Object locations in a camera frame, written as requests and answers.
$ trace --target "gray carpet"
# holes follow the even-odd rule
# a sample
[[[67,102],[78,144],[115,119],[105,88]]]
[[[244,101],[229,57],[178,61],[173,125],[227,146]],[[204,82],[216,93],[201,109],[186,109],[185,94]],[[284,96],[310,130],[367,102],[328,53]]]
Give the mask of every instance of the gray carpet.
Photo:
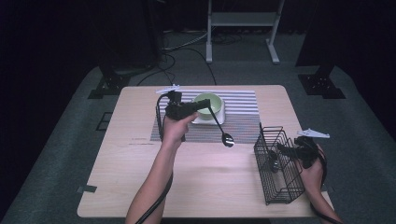
[[[175,46],[197,35],[168,34],[166,45]],[[276,50],[281,64],[273,65],[264,46],[268,35],[243,35],[231,44],[213,46],[210,64],[218,85],[282,85],[286,88],[303,129],[329,133],[319,139],[329,164],[326,186],[333,205],[345,223],[396,223],[396,144],[357,92],[353,80],[335,68],[331,79],[346,99],[324,100],[307,96],[298,74],[315,73],[317,67],[295,67],[303,35],[278,35]],[[240,36],[227,36],[227,41]],[[205,44],[169,53],[175,65],[168,76],[179,85],[213,85],[202,56]],[[163,57],[162,68],[173,59]],[[136,85],[146,74],[131,78]],[[123,223],[123,218],[81,218],[77,208],[79,186],[87,183],[105,132],[96,126],[111,112],[118,96],[88,99],[102,74],[93,68],[80,84],[64,111],[32,172],[26,179],[2,223]],[[165,73],[145,79],[141,85],[169,85]],[[166,219],[166,223],[265,223],[263,219]],[[316,218],[271,219],[272,223],[318,223]]]

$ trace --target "human arm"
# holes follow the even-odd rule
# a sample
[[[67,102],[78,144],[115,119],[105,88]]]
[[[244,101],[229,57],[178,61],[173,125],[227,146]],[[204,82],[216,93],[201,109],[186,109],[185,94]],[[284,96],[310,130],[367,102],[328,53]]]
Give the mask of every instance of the human arm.
[[[151,166],[148,176],[134,196],[129,207],[125,223],[136,223],[142,215],[157,201],[165,189],[173,167],[177,149],[181,145],[181,137],[188,131],[188,124],[197,118],[194,113],[185,119],[176,121],[165,117],[163,142]],[[145,223],[160,223],[163,217],[165,200],[146,219]]]
[[[323,154],[323,150],[319,147],[319,153]],[[332,207],[325,200],[323,195],[321,194],[321,181],[323,177],[323,167],[319,159],[316,159],[311,167],[308,169],[303,169],[301,172],[301,179],[303,180],[305,193],[308,197],[309,201],[312,203],[314,208],[323,214],[326,217],[330,217],[339,223],[343,221],[341,218],[334,212]],[[330,221],[323,219],[320,217],[321,223],[331,223]]]

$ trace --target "black speaker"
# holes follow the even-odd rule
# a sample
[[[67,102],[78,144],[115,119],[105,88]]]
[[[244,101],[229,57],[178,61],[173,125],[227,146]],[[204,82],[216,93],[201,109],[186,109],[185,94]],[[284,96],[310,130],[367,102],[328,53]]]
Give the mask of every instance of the black speaker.
[[[125,74],[161,59],[160,3],[154,0],[86,0],[88,41],[110,89],[128,84]]]

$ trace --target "bowl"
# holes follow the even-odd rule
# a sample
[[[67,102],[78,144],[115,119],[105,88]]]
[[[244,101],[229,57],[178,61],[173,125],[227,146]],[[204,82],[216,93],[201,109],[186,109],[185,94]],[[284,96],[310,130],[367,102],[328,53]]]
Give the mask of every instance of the bowl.
[[[221,110],[222,101],[221,98],[217,96],[215,93],[211,93],[211,92],[201,93],[197,95],[192,101],[198,102],[205,99],[210,100],[210,107],[212,108],[213,113],[215,113],[215,115],[218,114]],[[201,119],[213,119],[208,108],[198,110],[198,114]]]

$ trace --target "forearm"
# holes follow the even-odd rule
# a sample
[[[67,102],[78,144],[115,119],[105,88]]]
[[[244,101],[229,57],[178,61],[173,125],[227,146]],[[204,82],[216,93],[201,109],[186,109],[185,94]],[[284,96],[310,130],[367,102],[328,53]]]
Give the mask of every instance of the forearm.
[[[323,195],[320,192],[314,194],[307,193],[307,196],[309,201],[312,203],[312,205],[318,212],[320,212],[326,217],[330,217],[342,223],[341,218],[334,212],[332,207],[329,205],[329,203],[326,201],[326,199],[323,197]],[[326,224],[331,223],[323,218],[320,219],[320,222]]]
[[[175,144],[163,142],[148,173],[148,177],[134,196],[134,200],[128,210],[126,223],[136,223],[163,193],[173,172],[177,148],[178,146]],[[148,217],[145,223],[160,223],[163,208],[164,201]]]

